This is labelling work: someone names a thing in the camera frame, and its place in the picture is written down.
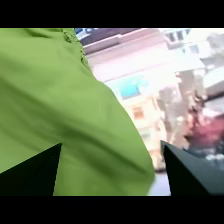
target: green garment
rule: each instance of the green garment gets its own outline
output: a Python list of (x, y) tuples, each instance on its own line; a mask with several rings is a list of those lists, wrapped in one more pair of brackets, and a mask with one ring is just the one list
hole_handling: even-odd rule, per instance
[(0, 142), (0, 172), (62, 143), (54, 195), (146, 195), (154, 179), (72, 28), (0, 29)]

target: person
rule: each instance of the person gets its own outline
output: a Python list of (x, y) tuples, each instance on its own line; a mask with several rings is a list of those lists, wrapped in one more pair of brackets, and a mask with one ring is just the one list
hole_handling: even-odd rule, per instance
[(73, 28), (0, 29), (0, 105), (0, 173), (62, 143), (54, 195), (147, 194), (151, 157)]

